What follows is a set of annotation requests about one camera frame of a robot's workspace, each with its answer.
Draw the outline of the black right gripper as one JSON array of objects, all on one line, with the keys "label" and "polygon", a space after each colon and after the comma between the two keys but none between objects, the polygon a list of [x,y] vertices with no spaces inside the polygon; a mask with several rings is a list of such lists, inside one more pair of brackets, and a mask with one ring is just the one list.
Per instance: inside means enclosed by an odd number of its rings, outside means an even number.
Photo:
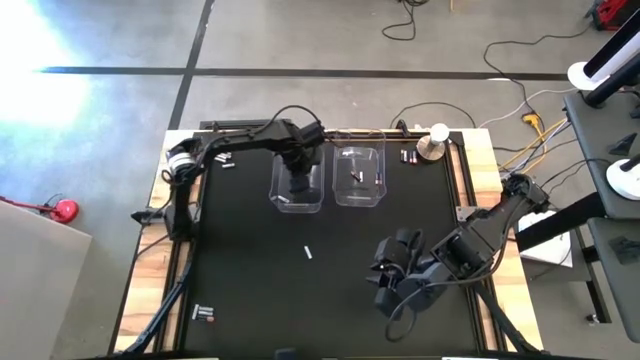
[{"label": "black right gripper", "polygon": [[[424,251],[423,231],[401,228],[394,237],[382,240],[374,254],[371,271],[391,274],[409,273],[416,266]],[[366,278],[368,283],[380,288],[395,289],[399,278],[381,273]]]}]

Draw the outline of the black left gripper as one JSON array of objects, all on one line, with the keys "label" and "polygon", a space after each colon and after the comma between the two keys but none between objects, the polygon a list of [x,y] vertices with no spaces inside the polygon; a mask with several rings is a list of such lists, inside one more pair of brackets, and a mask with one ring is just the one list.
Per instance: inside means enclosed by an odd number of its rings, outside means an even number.
[{"label": "black left gripper", "polygon": [[285,168],[291,174],[289,179],[289,192],[294,194],[305,192],[310,187],[309,175],[313,166],[319,165],[322,160],[323,149],[321,146],[297,147],[278,153]]}]

